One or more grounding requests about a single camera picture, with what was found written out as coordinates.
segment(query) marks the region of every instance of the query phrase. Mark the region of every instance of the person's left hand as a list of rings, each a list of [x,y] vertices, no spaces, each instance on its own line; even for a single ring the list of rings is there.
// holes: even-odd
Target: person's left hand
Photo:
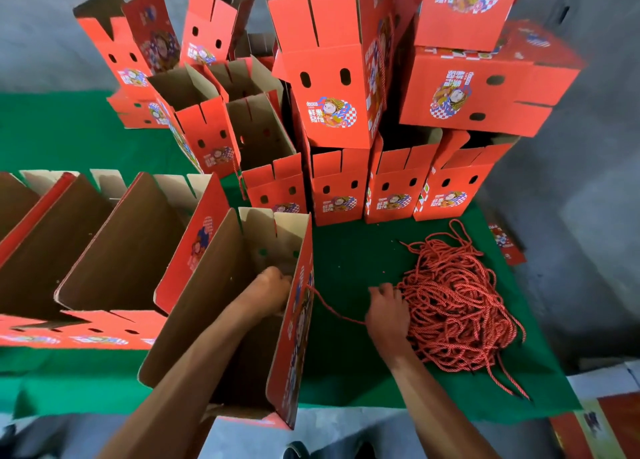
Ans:
[[[282,309],[289,291],[291,276],[283,275],[277,267],[267,267],[240,294],[249,309],[257,313],[259,319],[276,314]]]

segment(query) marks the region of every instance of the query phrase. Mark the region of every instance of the black shoe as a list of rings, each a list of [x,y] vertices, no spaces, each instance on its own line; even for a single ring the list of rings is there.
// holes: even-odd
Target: black shoe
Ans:
[[[299,440],[288,444],[282,455],[282,459],[309,459],[310,457],[309,451]]]
[[[376,459],[376,452],[370,442],[361,445],[355,459]]]

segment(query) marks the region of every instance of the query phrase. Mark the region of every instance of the round hole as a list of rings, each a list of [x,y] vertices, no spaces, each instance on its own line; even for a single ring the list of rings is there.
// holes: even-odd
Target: round hole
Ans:
[[[340,70],[340,81],[343,85],[351,84],[351,72],[348,68],[343,68]]]
[[[504,77],[502,75],[492,75],[486,79],[487,85],[501,85],[504,83]]]
[[[307,72],[300,72],[300,82],[302,83],[302,86],[305,88],[311,87],[311,77]]]

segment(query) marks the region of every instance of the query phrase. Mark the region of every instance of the green table surface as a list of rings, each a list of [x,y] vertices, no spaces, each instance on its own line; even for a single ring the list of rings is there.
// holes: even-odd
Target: green table surface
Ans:
[[[118,169],[130,183],[140,171],[195,172],[171,132],[123,129],[102,91],[0,95],[0,170]],[[222,181],[229,203],[246,205],[235,176]],[[557,415],[579,404],[519,292],[484,217],[471,204],[460,218],[498,275],[507,308],[527,340],[502,353],[507,370],[532,400],[509,396],[486,372],[429,369],[471,420],[510,423]],[[397,283],[416,257],[398,241],[421,241],[447,220],[413,219],[315,227],[316,287],[345,316],[362,319],[367,287]],[[148,395],[136,374],[145,351],[0,348],[0,411],[16,417],[67,413],[130,413]],[[494,373],[507,383],[500,371]],[[316,300],[300,391],[303,407],[404,407],[363,326],[342,321]]]

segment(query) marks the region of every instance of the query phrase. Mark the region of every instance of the human arm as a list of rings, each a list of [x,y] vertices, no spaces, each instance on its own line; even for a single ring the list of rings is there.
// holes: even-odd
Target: human arm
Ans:
[[[283,306],[291,277],[269,267],[220,313],[102,449],[99,459],[182,459],[244,335]]]
[[[409,306],[391,284],[369,289],[371,306],[365,323],[380,357],[387,364],[429,459],[498,458],[415,355],[406,336]]]

